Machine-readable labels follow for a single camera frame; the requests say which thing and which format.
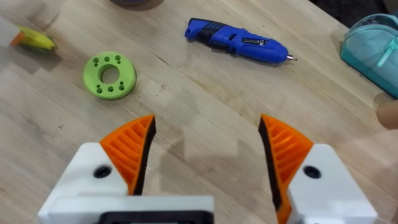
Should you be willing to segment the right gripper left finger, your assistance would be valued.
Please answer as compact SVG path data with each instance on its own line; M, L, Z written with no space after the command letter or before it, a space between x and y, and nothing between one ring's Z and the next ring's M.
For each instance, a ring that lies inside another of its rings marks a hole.
M38 212L41 223L97 223L120 209L118 201L142 194L156 134L150 114L82 144Z

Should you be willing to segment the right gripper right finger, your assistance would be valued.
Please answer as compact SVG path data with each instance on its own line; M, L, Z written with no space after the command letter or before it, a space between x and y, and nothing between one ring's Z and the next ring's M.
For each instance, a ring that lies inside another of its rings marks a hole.
M263 114L259 135L278 223L374 223L378 214L339 158L284 122Z

